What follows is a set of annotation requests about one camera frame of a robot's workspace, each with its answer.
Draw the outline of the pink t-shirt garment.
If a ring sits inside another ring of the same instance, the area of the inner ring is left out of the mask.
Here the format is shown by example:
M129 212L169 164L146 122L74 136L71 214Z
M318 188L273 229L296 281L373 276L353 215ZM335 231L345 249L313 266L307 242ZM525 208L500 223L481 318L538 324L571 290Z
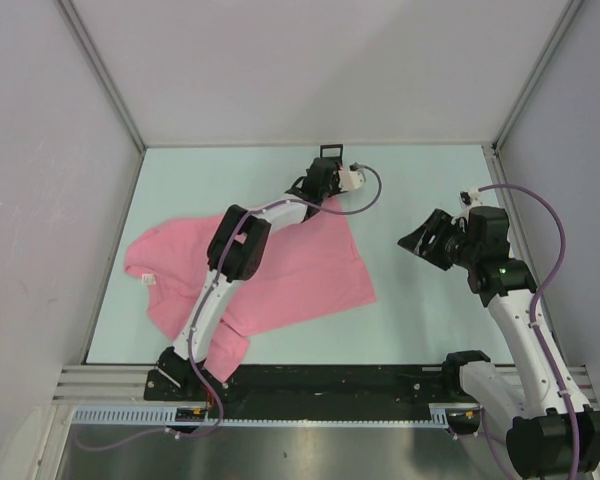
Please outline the pink t-shirt garment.
M255 275L231 299L205 369L225 382L244 360L250 337L375 302L368 270L338 199L299 225L272 234ZM220 216L175 218L147 230L127 249L126 274L153 274L147 314L174 340L185 326L208 270L206 250Z

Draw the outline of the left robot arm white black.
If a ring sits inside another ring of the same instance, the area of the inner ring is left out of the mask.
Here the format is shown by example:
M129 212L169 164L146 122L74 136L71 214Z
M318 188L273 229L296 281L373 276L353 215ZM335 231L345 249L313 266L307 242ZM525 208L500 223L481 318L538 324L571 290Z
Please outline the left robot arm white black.
M201 376L195 367L206 358L229 301L260 267L269 236L308 220L326 199L343 193L344 173L341 155L321 155L281 199L254 210L228 208L207 248L209 270L200 296L172 346L157 361L157 384L165 383L182 400L199 392Z

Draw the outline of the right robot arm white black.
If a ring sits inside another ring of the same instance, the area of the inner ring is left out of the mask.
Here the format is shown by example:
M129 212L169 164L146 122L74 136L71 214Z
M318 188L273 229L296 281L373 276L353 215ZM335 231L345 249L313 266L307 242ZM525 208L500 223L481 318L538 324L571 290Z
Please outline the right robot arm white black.
M459 217L436 209L399 246L447 271L467 272L502 332L521 387L512 387L481 351L447 356L443 393L478 401L505 435L509 460L524 478L578 475L600 463L600 410L573 380L546 321L533 308L537 286L527 264L514 258L505 210L474 206Z

